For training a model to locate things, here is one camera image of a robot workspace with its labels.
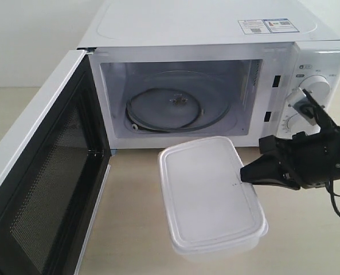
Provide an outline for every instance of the robotic hand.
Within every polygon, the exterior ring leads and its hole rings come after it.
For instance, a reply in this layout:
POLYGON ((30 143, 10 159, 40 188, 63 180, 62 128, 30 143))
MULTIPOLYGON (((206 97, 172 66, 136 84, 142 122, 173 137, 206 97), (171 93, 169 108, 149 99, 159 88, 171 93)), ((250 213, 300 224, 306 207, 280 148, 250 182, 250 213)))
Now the robotic hand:
POLYGON ((340 126, 314 100, 306 89, 297 90, 290 102, 310 124, 321 131, 307 136, 297 133, 291 140, 267 136, 259 140, 262 156, 243 167, 241 180, 254 185, 270 185, 300 190, 325 187, 334 211, 334 180, 340 179, 340 126))

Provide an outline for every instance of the white microwave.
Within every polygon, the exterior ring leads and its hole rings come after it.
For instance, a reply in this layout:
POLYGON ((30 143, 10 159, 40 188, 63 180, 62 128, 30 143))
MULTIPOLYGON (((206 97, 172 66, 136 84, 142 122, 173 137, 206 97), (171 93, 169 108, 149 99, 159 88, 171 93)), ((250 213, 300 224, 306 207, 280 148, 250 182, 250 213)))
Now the white microwave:
POLYGON ((0 142, 0 275, 77 274, 111 150, 257 146, 325 107, 340 36, 298 1, 109 0, 0 142))

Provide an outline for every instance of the plastic container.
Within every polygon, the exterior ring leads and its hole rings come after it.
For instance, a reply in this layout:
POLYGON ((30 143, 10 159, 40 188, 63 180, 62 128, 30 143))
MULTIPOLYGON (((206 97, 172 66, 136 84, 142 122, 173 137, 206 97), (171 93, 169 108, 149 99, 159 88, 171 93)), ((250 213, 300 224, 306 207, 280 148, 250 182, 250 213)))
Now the plastic container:
POLYGON ((165 149, 159 156, 162 195, 174 250, 190 261, 253 249, 268 231, 253 186, 227 137, 165 149))

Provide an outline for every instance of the microwave top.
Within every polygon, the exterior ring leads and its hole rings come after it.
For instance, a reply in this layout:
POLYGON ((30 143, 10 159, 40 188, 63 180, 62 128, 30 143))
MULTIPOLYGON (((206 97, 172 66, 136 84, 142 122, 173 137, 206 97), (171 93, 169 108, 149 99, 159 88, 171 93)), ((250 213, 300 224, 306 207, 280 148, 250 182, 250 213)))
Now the microwave top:
POLYGON ((340 40, 298 0, 106 0, 78 48, 340 40))

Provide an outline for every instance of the microwave door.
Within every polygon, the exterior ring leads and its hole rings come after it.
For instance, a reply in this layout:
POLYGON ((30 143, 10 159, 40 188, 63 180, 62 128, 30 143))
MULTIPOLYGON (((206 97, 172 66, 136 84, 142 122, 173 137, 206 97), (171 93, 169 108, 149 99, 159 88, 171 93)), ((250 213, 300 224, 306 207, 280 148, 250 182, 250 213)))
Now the microwave door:
POLYGON ((0 275, 77 272, 109 159, 88 56, 70 51, 0 142, 0 275))

